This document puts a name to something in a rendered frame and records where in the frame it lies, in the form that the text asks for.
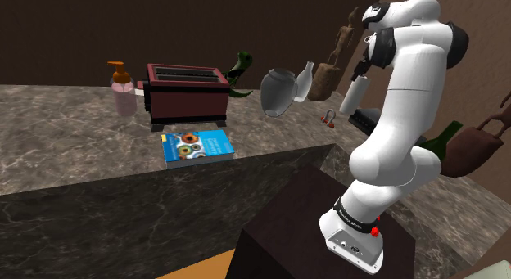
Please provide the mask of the white cylinder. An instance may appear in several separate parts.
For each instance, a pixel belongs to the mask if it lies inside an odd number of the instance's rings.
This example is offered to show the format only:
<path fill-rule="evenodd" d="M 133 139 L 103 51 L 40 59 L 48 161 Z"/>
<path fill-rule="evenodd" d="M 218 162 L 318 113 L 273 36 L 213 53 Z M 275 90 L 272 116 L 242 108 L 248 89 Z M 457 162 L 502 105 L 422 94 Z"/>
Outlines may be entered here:
<path fill-rule="evenodd" d="M 365 75 L 358 75 L 356 79 L 350 83 L 348 91 L 339 108 L 341 114 L 350 116 L 356 112 L 369 84 L 370 79 L 368 79 Z"/>

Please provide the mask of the brown figure statue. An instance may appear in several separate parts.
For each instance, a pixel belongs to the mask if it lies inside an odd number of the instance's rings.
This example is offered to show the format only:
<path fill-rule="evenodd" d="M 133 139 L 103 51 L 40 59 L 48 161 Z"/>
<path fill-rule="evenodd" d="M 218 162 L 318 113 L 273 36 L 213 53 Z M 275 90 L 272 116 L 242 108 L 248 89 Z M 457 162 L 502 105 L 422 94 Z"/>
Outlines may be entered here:
<path fill-rule="evenodd" d="M 346 67 L 360 40 L 361 9 L 356 7 L 348 15 L 348 24 L 337 32 L 335 48 L 326 63 L 317 68 L 307 98 L 311 101 L 325 101 L 337 90 Z"/>

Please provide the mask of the black flat box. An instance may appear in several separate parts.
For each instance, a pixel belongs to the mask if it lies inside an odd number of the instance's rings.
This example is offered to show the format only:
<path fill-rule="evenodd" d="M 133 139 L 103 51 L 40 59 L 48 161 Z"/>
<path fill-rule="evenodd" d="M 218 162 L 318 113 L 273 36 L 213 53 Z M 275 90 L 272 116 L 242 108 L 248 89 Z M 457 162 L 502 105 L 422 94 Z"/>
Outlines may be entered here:
<path fill-rule="evenodd" d="M 348 121 L 357 127 L 362 133 L 370 136 L 381 116 L 381 110 L 378 108 L 358 108 Z"/>

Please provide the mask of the white bottle vase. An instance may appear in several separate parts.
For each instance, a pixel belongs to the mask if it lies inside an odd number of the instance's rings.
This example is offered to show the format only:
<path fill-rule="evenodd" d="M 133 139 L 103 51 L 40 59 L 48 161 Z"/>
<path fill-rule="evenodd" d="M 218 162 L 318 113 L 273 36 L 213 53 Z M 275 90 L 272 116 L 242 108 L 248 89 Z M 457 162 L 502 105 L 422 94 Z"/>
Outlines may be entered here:
<path fill-rule="evenodd" d="M 297 90 L 294 101 L 303 102 L 306 99 L 313 81 L 313 68 L 314 62 L 308 61 L 305 65 L 305 68 L 296 77 Z"/>

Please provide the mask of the grey glass jar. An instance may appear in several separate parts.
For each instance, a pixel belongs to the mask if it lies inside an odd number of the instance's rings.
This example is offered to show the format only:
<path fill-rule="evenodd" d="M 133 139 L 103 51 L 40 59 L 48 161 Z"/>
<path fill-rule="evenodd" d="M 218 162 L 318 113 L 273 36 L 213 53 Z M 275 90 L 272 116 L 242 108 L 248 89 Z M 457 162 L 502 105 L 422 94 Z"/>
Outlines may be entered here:
<path fill-rule="evenodd" d="M 292 104 L 296 92 L 296 76 L 290 70 L 271 69 L 261 81 L 261 108 L 267 116 L 279 117 Z"/>

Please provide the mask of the green bottle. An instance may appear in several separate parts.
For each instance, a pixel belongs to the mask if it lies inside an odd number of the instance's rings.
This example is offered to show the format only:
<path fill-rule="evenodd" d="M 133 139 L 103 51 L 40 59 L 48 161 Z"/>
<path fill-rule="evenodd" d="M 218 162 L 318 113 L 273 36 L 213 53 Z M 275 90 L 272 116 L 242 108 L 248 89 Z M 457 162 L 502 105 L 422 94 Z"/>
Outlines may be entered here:
<path fill-rule="evenodd" d="M 459 121 L 453 120 L 437 137 L 428 139 L 419 146 L 430 150 L 442 161 L 446 155 L 447 143 L 462 127 Z"/>

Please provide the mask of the green dinosaur figure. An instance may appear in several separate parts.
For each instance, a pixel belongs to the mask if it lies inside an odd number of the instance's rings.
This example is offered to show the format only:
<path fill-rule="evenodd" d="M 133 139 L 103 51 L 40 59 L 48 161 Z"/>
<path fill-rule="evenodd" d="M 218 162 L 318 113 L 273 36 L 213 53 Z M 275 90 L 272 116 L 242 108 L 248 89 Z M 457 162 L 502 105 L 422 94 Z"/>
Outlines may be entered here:
<path fill-rule="evenodd" d="M 240 51 L 237 53 L 237 63 L 228 71 L 222 73 L 224 78 L 228 81 L 230 90 L 229 96 L 235 98 L 243 98 L 248 97 L 252 94 L 252 91 L 249 92 L 239 92 L 235 90 L 237 81 L 241 77 L 241 75 L 251 66 L 253 62 L 253 57 L 249 52 Z"/>

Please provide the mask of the dark red toaster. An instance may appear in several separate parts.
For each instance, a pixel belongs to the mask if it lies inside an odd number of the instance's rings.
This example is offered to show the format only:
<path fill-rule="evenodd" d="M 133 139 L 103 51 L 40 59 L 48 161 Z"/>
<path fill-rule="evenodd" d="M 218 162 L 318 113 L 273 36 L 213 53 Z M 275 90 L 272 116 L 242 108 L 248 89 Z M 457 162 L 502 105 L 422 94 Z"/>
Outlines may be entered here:
<path fill-rule="evenodd" d="M 171 124 L 226 125 L 230 87 L 216 68 L 149 63 L 138 88 L 153 132 Z"/>

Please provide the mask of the dark robot stand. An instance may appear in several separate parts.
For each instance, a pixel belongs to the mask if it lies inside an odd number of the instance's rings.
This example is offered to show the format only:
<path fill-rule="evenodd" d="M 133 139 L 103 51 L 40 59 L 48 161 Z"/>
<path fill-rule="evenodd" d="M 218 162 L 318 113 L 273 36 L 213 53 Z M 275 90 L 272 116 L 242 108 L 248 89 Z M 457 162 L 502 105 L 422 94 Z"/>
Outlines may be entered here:
<path fill-rule="evenodd" d="M 320 216 L 346 187 L 312 165 L 242 229 L 225 279 L 414 279 L 414 238 L 389 214 L 378 224 L 384 258 L 370 275 L 328 250 Z"/>

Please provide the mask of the blue book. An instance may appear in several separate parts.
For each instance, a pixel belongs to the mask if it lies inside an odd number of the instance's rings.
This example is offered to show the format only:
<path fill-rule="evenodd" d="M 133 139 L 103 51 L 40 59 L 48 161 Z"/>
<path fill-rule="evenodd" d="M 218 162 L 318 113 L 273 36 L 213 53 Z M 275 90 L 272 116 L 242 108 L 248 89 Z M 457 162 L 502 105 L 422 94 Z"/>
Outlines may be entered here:
<path fill-rule="evenodd" d="M 161 143 L 167 169 L 232 160 L 235 154 L 226 133 L 220 129 L 165 133 Z"/>

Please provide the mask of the pink soap dispenser orange pump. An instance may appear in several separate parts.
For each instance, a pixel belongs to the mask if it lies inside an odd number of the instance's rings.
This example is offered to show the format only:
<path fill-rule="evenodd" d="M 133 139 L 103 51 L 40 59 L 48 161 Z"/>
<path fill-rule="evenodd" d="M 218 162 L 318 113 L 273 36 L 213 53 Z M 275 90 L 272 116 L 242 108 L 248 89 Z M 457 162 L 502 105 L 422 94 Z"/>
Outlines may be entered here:
<path fill-rule="evenodd" d="M 136 88 L 130 74 L 125 70 L 124 62 L 108 61 L 107 64 L 115 67 L 111 77 L 111 90 L 116 112 L 124 117 L 134 115 L 138 109 Z"/>

